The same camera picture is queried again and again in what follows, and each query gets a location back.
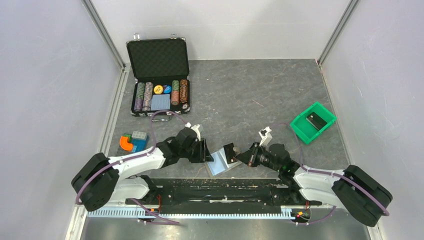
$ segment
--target black briefcase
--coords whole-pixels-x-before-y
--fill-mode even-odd
[[[150,117],[159,110],[187,114],[191,109],[186,39],[132,40],[126,43],[135,77],[131,114]],[[171,119],[159,113],[160,121]]]

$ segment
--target green plastic bin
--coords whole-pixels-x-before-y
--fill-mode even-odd
[[[315,112],[320,116],[327,124],[321,129],[317,130],[310,122],[307,120],[307,116]],[[310,144],[314,139],[321,135],[326,129],[328,129],[336,121],[337,117],[334,116],[327,108],[325,108],[321,103],[315,102],[300,115],[298,115],[291,123],[290,126],[294,129],[296,135],[305,143]]]

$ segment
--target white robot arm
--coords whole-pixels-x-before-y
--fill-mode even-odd
[[[262,165],[277,171],[278,178],[298,193],[293,198],[346,209],[367,226],[375,226],[386,214],[382,210],[392,201],[392,195],[362,169],[350,165],[341,170],[322,170],[300,165],[290,158],[283,144],[275,143],[266,149],[272,139],[270,132],[269,127],[259,131],[261,141],[254,142],[248,151],[237,155],[237,160],[249,167]]]
[[[213,161],[206,140],[201,138],[202,130],[201,125],[191,126],[188,123],[177,136],[158,142],[153,151],[151,147],[142,152],[109,158],[97,153],[73,178],[72,187],[77,193],[82,191],[80,199],[88,211],[95,211],[107,202],[142,199],[150,190],[149,183],[142,177],[129,177],[175,164],[180,158],[187,158],[191,163]],[[117,164],[82,189],[99,169],[113,163]]]

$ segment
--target gray floor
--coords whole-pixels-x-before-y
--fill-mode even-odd
[[[258,131],[278,122],[291,122],[316,101],[332,111],[319,68],[313,59],[200,60],[190,61],[191,113],[183,117],[202,124],[210,152],[234,143],[243,151],[260,140]],[[129,75],[109,155],[115,156],[124,133],[150,132],[150,119],[130,114],[134,76]],[[158,141],[175,136],[184,125],[173,118],[153,124]],[[284,143],[291,157],[299,151],[292,132],[281,127],[272,132],[271,143]],[[342,138],[334,124],[309,145],[301,144],[305,163],[314,168],[347,167]],[[146,172],[151,178],[207,178],[204,163],[177,164]],[[220,178],[275,178],[277,173],[262,166],[242,164],[220,174]]]
[[[314,60],[208,60],[190,62],[192,111],[183,117],[202,124],[202,136],[211,152],[233,142],[246,151],[259,140],[258,131],[278,122],[291,122],[319,101],[329,110],[329,96]],[[134,77],[130,74],[116,122],[109,155],[119,148],[119,138],[133,131],[150,132],[150,119],[130,114]],[[175,136],[183,124],[177,118],[154,123],[158,141]],[[271,143],[284,143],[291,157],[299,157],[292,132],[284,127],[272,132]],[[342,138],[334,124],[309,145],[301,144],[305,162],[314,168],[347,167]],[[175,165],[146,172],[151,178],[207,178],[206,165],[182,159]],[[221,178],[276,178],[265,168],[242,164]],[[312,219],[328,209],[313,209]],[[369,239],[367,228],[338,209],[323,223],[296,227],[284,220],[181,220],[181,226],[144,226],[129,218],[88,218],[84,240],[131,239]]]
[[[312,209],[317,220],[328,209]],[[82,240],[369,240],[367,227],[338,209],[324,222],[295,226],[289,220],[180,219],[180,226],[143,225],[132,218],[88,218]]]

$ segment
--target white bracket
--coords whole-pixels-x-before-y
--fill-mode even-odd
[[[201,135],[200,133],[203,131],[203,126],[200,124],[196,124],[194,126],[188,126],[188,128],[191,128],[191,130],[195,131],[197,134],[197,140],[200,141],[201,140]]]
[[[273,136],[271,136],[271,128],[269,126],[265,127],[264,129],[259,131],[259,136],[261,138],[260,140],[260,147],[266,147],[271,140],[273,139]]]

